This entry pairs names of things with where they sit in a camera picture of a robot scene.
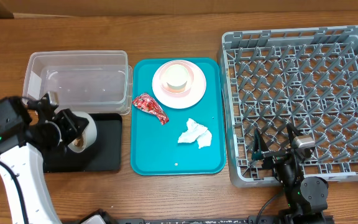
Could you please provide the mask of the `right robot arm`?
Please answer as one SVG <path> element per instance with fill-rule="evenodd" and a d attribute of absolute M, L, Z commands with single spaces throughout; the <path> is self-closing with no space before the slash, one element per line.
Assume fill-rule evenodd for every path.
<path fill-rule="evenodd" d="M 314 139 L 302 134 L 292 124 L 287 124 L 286 129 L 290 147 L 279 151 L 269 150 L 262 134 L 258 130 L 254 131 L 252 161 L 262 161 L 262 169 L 271 170 L 283 187 L 279 194 L 260 209 L 255 222 L 260 221 L 267 205 L 281 195 L 286 197 L 288 208 L 279 211 L 275 223 L 333 222 L 332 218 L 326 218 L 323 213 L 328 208 L 328 182 L 317 176 L 305 177 L 300 167 L 314 152 Z"/>

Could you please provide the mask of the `grey metal bowl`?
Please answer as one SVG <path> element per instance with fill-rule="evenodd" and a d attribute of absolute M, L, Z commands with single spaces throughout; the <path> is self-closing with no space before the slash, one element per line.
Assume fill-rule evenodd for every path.
<path fill-rule="evenodd" d="M 76 147 L 73 145 L 73 142 L 71 142 L 68 145 L 68 148 L 71 151 L 73 151 L 75 153 L 81 153 L 85 149 L 90 147 L 96 141 L 98 131 L 97 131 L 97 127 L 96 127 L 96 123 L 95 123 L 94 119 L 88 113 L 81 112 L 81 111 L 74 111 L 73 114 L 75 114 L 76 116 L 79 116 L 81 118 L 86 118 L 89 122 L 81 135 L 81 138 L 83 138 L 83 140 L 84 140 L 83 147 Z"/>

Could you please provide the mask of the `white napkin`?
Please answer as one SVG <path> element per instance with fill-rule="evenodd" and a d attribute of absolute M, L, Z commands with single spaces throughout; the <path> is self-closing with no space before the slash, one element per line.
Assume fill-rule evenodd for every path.
<path fill-rule="evenodd" d="M 203 126 L 202 124 L 197 123 L 195 120 L 189 118 L 186 122 L 187 130 L 178 138 L 178 143 L 193 143 L 197 142 L 198 149 L 203 147 L 209 147 L 211 145 L 212 137 L 210 130 Z"/>

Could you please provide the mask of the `red snack wrapper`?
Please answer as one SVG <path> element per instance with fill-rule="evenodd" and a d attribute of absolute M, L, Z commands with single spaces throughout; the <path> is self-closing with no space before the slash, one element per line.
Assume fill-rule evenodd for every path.
<path fill-rule="evenodd" d="M 169 122 L 166 112 L 164 112 L 157 101 L 148 93 L 142 93 L 141 95 L 135 97 L 132 104 L 141 111 L 156 116 L 161 125 L 165 125 Z"/>

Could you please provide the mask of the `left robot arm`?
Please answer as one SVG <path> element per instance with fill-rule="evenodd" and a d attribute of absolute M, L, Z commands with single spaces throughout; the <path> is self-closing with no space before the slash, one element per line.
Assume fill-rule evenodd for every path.
<path fill-rule="evenodd" d="M 56 112 L 55 98 L 10 96 L 0 100 L 0 176 L 13 223 L 60 223 L 44 178 L 44 151 L 82 138 L 94 143 L 96 125 L 84 112 Z"/>

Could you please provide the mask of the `cream cup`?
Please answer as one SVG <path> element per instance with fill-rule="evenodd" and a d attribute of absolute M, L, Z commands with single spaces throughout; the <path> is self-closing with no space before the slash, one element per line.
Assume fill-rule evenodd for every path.
<path fill-rule="evenodd" d="M 164 74 L 167 90 L 170 92 L 183 91 L 186 87 L 188 76 L 188 70 L 183 65 L 170 65 Z"/>

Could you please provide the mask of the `brown food piece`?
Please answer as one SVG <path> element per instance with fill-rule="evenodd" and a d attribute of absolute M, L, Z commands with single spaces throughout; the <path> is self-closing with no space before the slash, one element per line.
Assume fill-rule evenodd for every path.
<path fill-rule="evenodd" d="M 83 138 L 77 138 L 73 141 L 73 145 L 76 147 L 83 147 L 84 140 Z"/>

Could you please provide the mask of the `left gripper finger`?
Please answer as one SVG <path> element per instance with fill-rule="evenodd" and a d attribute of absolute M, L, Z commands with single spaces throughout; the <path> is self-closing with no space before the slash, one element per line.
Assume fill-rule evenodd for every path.
<path fill-rule="evenodd" d="M 72 115 L 73 115 L 73 113 L 71 112 L 70 109 L 60 110 L 55 115 L 53 120 L 56 123 L 70 123 L 70 122 L 72 122 Z"/>
<path fill-rule="evenodd" d="M 72 115 L 72 122 L 61 123 L 62 140 L 65 145 L 69 145 L 75 139 L 80 138 L 88 123 L 86 118 L 81 118 L 75 114 Z"/>

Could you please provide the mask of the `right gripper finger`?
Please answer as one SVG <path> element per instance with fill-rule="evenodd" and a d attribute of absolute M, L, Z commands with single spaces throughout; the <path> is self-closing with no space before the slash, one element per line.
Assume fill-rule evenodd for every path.
<path fill-rule="evenodd" d="M 253 151 L 256 152 L 267 152 L 269 151 L 269 148 L 267 147 L 262 134 L 259 132 L 258 129 L 254 130 L 254 145 L 253 145 Z"/>
<path fill-rule="evenodd" d="M 296 138 L 299 139 L 303 137 L 303 134 L 298 129 L 296 129 L 296 127 L 293 124 L 288 123 L 286 127 L 287 127 L 289 140 L 294 140 Z"/>

